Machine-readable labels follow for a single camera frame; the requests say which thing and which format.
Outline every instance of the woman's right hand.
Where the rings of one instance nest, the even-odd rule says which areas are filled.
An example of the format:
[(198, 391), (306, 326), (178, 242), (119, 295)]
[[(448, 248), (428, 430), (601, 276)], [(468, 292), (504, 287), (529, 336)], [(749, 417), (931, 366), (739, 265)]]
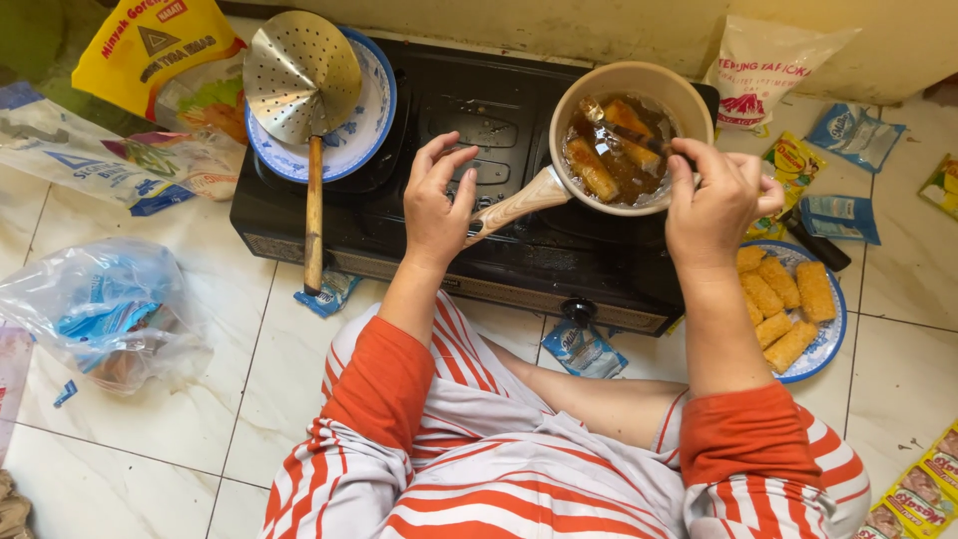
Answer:
[(689, 164), (678, 155), (669, 159), (666, 242), (675, 267), (696, 274), (733, 268), (749, 224), (782, 209), (782, 185), (762, 174), (762, 160), (755, 155), (722, 153), (689, 138), (674, 138), (672, 144), (696, 161), (702, 176), (696, 189)]

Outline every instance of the small saucepan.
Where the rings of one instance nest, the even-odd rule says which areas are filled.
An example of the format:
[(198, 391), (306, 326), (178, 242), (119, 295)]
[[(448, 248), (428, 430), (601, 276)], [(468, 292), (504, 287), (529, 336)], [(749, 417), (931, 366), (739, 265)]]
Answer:
[(518, 193), (472, 215), (474, 223), (482, 228), (466, 239), (463, 248), (475, 244), (492, 232), (519, 217), (536, 210), (565, 204), (573, 197), (602, 212), (625, 217), (637, 217), (660, 212), (669, 207), (672, 198), (667, 194), (643, 206), (608, 205), (589, 197), (573, 180), (562, 146), (572, 121), (579, 109), (579, 101), (587, 96), (601, 99), (612, 94), (641, 96), (660, 105), (672, 119), (682, 136), (715, 142), (712, 117), (701, 96), (691, 84), (674, 72), (659, 65), (642, 61), (611, 63), (589, 72), (566, 90), (549, 125), (549, 152), (552, 165), (542, 169)]

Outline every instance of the orange sleeve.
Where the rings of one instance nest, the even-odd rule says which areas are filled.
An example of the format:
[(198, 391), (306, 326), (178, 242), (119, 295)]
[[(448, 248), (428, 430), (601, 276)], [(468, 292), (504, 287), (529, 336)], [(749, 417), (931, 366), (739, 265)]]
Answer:
[(745, 473), (824, 489), (798, 409), (778, 382), (689, 401), (679, 448), (686, 486)]
[(421, 342), (373, 316), (320, 415), (408, 454), (435, 370)]

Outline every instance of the blue floral plate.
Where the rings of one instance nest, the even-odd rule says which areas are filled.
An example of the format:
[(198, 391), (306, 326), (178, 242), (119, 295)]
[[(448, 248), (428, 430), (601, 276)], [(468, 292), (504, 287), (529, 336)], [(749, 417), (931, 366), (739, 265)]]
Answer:
[[(363, 166), (382, 146), (396, 115), (396, 77), (389, 60), (373, 41), (356, 30), (338, 27), (353, 45), (362, 71), (362, 91), (353, 114), (323, 136), (323, 182)], [(257, 157), (276, 174), (308, 182), (309, 145), (287, 144), (266, 132), (246, 108), (246, 133)]]
[[(745, 242), (741, 244), (741, 246), (760, 246), (765, 249), (765, 252), (769, 255), (779, 259), (792, 277), (795, 276), (795, 267), (798, 266), (800, 262), (818, 261), (817, 258), (803, 248), (793, 244), (787, 244), (786, 242), (756, 240), (754, 242)], [(835, 357), (835, 354), (838, 353), (838, 348), (841, 347), (841, 342), (845, 339), (845, 329), (848, 326), (848, 310), (845, 308), (845, 296), (838, 287), (838, 280), (835, 279), (832, 271), (825, 268), (825, 272), (829, 275), (829, 280), (832, 282), (832, 299), (835, 305), (838, 306), (838, 308), (835, 309), (837, 316), (834, 320), (818, 324), (818, 337), (809, 344), (809, 347), (805, 349), (802, 356), (785, 371), (785, 374), (772, 373), (775, 375), (775, 378), (783, 384), (805, 380), (812, 374), (825, 368), (825, 365), (829, 364), (832, 358)], [(792, 309), (788, 312), (788, 317), (791, 318), (792, 321), (799, 320), (802, 318), (801, 312), (801, 309)]]

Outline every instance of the woman's left hand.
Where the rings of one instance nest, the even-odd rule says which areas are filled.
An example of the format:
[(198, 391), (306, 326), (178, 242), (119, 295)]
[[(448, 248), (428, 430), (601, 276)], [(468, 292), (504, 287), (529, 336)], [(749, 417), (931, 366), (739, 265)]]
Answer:
[(459, 133), (453, 131), (420, 148), (402, 200), (406, 219), (405, 261), (442, 273), (463, 248), (475, 203), (475, 169), (467, 170), (459, 180), (454, 202), (445, 196), (453, 171), (479, 153), (476, 146), (446, 149), (457, 141)]

